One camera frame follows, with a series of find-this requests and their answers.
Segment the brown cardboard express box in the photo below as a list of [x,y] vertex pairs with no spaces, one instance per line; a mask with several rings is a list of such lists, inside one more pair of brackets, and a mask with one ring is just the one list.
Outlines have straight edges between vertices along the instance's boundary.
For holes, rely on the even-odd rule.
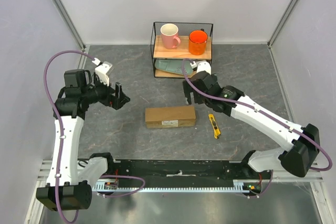
[[165,129],[194,126],[195,107],[192,105],[146,108],[145,123],[148,129]]

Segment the yellow utility knife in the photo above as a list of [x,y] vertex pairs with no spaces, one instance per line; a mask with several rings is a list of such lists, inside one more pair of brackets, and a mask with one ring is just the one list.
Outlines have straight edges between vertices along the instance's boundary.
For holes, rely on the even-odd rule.
[[220,132],[220,129],[218,127],[218,124],[215,120],[215,117],[213,114],[209,114],[208,115],[208,118],[209,118],[209,121],[212,125],[212,128],[213,128],[213,131],[214,131],[214,138],[215,139],[219,139],[220,138],[220,135],[221,135],[221,132]]

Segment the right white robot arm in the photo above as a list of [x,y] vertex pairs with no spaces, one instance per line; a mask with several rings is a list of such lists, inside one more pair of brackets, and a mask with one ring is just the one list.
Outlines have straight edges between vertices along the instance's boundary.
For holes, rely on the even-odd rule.
[[183,91],[188,104],[205,104],[215,112],[241,120],[279,145],[273,150],[248,152],[240,166],[245,178],[273,169],[305,177],[319,154],[320,136],[316,126],[290,122],[259,106],[237,88],[220,87],[214,74],[201,71],[185,79]]

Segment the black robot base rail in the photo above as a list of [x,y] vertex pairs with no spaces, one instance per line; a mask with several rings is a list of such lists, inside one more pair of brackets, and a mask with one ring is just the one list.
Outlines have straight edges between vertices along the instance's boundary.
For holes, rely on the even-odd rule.
[[234,180],[269,179],[271,172],[258,173],[246,163],[224,160],[120,159],[113,162],[111,174],[143,178],[146,187],[228,187]]

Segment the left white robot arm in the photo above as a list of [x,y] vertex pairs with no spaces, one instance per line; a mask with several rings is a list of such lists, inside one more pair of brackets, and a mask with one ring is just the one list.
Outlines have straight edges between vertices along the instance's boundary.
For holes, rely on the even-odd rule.
[[88,209],[92,188],[102,176],[111,178],[115,165],[109,152],[94,153],[84,169],[78,170],[79,138],[89,106],[101,103],[118,110],[130,98],[122,84],[104,84],[96,73],[88,70],[68,70],[65,86],[60,90],[55,107],[55,146],[52,166],[46,186],[37,189],[36,198],[49,210]]

